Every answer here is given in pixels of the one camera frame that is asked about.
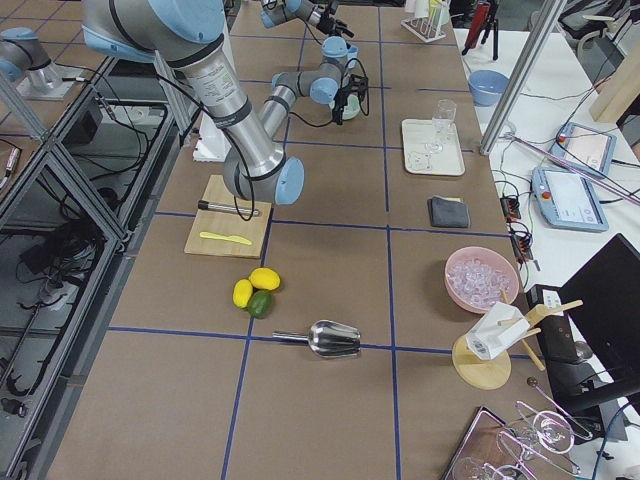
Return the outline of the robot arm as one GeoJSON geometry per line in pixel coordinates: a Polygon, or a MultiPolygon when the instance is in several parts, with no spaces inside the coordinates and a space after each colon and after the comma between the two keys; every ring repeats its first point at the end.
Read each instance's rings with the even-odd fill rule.
{"type": "Polygon", "coordinates": [[[266,28],[273,28],[299,19],[327,36],[353,38],[348,25],[336,17],[338,1],[324,4],[309,0],[261,1],[261,19],[266,28]]]}
{"type": "Polygon", "coordinates": [[[327,37],[320,65],[275,75],[260,111],[254,110],[223,51],[226,18],[220,1],[86,1],[82,28],[86,45],[95,51],[140,63],[161,56],[185,76],[197,104],[231,143],[223,170],[231,194],[291,205],[303,190],[304,166],[273,137],[301,97],[332,106],[333,121],[342,120],[358,49],[348,43],[353,34],[336,18],[337,7],[335,1],[263,2],[265,27],[300,19],[327,37]]]}

